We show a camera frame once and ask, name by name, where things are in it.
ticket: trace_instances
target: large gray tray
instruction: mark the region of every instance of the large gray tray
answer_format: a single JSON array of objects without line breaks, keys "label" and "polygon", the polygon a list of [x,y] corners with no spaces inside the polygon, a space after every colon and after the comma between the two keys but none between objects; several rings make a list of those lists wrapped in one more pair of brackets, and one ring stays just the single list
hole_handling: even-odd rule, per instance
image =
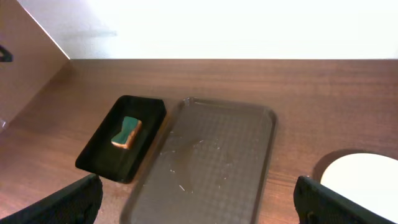
[{"label": "large gray tray", "polygon": [[256,223],[275,124],[263,106],[183,100],[121,223]]}]

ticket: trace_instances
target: sponge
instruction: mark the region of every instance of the sponge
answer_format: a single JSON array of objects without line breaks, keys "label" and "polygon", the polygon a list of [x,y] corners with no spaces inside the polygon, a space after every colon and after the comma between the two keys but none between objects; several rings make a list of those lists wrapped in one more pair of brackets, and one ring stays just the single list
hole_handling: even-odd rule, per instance
[{"label": "sponge", "polygon": [[124,117],[122,130],[112,138],[112,144],[117,147],[128,149],[134,141],[138,130],[141,128],[141,124],[142,122],[136,118]]}]

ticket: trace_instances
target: brown wall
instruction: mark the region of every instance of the brown wall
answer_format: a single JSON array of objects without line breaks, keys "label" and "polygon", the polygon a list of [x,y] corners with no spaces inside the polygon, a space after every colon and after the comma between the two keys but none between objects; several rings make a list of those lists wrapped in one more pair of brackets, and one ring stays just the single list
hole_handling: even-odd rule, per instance
[{"label": "brown wall", "polygon": [[0,119],[10,121],[68,58],[16,0],[0,0],[0,44],[14,55],[0,62]]}]

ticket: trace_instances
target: white backdrop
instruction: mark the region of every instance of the white backdrop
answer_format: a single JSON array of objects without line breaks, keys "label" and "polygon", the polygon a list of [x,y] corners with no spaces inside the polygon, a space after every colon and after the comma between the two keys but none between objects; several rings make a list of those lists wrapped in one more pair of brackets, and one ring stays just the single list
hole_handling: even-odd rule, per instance
[{"label": "white backdrop", "polygon": [[19,0],[70,58],[398,58],[398,1]]}]

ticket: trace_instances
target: baking tray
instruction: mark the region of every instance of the baking tray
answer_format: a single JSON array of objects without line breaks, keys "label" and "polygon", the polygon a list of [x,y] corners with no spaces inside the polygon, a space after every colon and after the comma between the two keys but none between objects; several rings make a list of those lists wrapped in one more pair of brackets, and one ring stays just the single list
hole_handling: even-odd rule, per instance
[{"label": "baking tray", "polygon": [[256,223],[276,115],[267,107],[187,98],[121,223]]},{"label": "baking tray", "polygon": [[[162,100],[137,96],[120,97],[80,153],[76,167],[113,181],[130,182],[165,115],[166,109]],[[120,132],[125,116],[142,121],[130,149],[122,149],[111,143],[111,139]]]}]

